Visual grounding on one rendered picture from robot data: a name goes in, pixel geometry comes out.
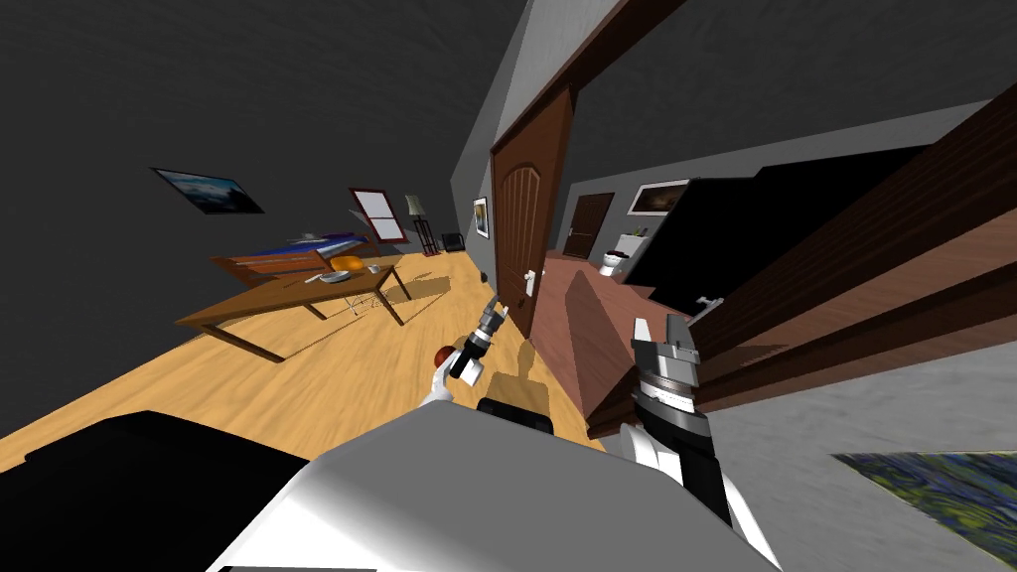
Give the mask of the white toilet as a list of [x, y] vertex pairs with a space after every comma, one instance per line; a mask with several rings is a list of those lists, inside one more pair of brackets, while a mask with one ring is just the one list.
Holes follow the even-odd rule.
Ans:
[[646, 240], [647, 237], [644, 233], [623, 234], [616, 246], [604, 254], [598, 272], [607, 277], [618, 274], [621, 268], [637, 254]]

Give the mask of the dark brown panel door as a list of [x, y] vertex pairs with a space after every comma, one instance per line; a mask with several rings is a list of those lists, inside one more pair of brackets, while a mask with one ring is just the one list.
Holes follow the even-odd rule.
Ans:
[[589, 258], [603, 220], [614, 195], [612, 193], [580, 196], [576, 202], [562, 254]]

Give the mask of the blue green painting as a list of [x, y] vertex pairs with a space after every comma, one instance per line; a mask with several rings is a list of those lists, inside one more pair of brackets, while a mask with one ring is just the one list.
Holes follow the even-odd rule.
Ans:
[[833, 458], [1017, 572], [1017, 451]]

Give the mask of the dark landscape wall picture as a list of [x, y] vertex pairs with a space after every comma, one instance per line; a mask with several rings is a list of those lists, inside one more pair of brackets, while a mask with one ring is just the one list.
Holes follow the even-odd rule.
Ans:
[[152, 168], [205, 215], [261, 215], [264, 210], [232, 179]]

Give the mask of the brown wooden table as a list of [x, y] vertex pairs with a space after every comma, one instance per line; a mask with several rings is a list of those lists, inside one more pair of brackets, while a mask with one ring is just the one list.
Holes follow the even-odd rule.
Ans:
[[347, 266], [341, 270], [325, 266], [322, 270], [274, 276], [261, 285], [217, 302], [195, 314], [189, 314], [177, 324], [193, 328], [271, 362], [280, 363], [285, 361], [284, 357], [271, 353], [219, 325], [229, 320], [267, 314], [298, 306], [325, 321], [327, 317], [316, 309], [316, 304], [373, 294], [395, 322], [403, 326], [404, 321], [395, 313], [388, 297], [382, 292], [382, 286], [388, 278], [396, 281], [407, 299], [411, 298], [394, 266], [365, 266], [356, 269]]

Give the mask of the floor lamp with pale shade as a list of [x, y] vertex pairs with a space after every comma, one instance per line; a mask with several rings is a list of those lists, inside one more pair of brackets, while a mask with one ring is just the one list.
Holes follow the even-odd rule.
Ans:
[[407, 207], [409, 214], [413, 217], [414, 227], [418, 234], [425, 256], [435, 256], [440, 252], [431, 232], [429, 223], [424, 219], [425, 211], [415, 195], [407, 195]]

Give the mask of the red framed window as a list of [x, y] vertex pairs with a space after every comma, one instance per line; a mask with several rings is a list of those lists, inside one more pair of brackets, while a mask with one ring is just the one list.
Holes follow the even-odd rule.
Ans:
[[378, 243], [405, 244], [409, 240], [384, 190], [350, 188]]

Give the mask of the brown wooden door leaf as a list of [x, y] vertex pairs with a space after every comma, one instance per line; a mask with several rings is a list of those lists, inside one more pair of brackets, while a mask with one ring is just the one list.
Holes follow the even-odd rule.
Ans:
[[[573, 111], [566, 85], [508, 133], [492, 156], [497, 293], [525, 339], [532, 330]], [[536, 280], [527, 297], [524, 275], [530, 270]]]

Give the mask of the wide white framed picture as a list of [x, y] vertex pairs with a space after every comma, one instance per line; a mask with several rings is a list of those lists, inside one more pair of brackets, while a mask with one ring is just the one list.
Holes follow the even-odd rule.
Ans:
[[652, 183], [638, 188], [627, 215], [666, 216], [687, 188], [689, 179]]

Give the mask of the wooden bed with blue cover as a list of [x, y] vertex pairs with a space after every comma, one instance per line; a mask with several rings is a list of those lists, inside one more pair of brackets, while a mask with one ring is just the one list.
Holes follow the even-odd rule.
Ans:
[[370, 235], [347, 232], [297, 241], [254, 255], [211, 258], [211, 262], [253, 289], [285, 274], [330, 271], [330, 260], [345, 255], [379, 258], [381, 253]]

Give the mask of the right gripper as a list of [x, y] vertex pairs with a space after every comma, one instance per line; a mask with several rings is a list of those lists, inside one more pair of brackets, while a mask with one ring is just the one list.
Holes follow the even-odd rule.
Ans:
[[646, 319], [634, 319], [632, 347], [636, 366], [643, 373], [671, 380], [695, 380], [700, 356], [683, 314], [668, 314], [667, 344], [655, 343]]

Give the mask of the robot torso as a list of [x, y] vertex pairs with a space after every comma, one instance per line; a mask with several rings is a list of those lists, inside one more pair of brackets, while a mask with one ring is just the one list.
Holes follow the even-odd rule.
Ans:
[[614, 456], [434, 401], [311, 460], [207, 572], [782, 572], [638, 428]]

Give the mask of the black furniture block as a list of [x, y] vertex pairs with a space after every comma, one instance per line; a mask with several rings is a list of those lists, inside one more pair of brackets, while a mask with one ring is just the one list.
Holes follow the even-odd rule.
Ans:
[[305, 464], [164, 413], [97, 421], [0, 473], [0, 572], [228, 572], [220, 555]]

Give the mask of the large black panel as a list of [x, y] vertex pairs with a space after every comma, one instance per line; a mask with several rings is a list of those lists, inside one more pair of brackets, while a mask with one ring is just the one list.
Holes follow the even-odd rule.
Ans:
[[912, 146], [766, 166], [752, 177], [695, 178], [650, 237], [625, 282], [652, 301], [697, 314], [726, 298], [887, 177]]

